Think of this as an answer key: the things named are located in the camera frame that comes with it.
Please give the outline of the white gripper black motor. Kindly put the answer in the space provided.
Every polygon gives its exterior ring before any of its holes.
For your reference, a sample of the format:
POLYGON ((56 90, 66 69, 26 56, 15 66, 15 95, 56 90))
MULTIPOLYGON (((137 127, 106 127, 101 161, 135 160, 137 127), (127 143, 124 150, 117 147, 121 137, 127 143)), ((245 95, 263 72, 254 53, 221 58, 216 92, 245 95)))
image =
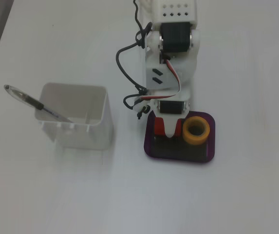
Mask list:
POLYGON ((168 138, 179 137, 182 132, 182 119, 189 113, 186 101, 158 100, 153 107, 155 112, 154 133, 168 138))

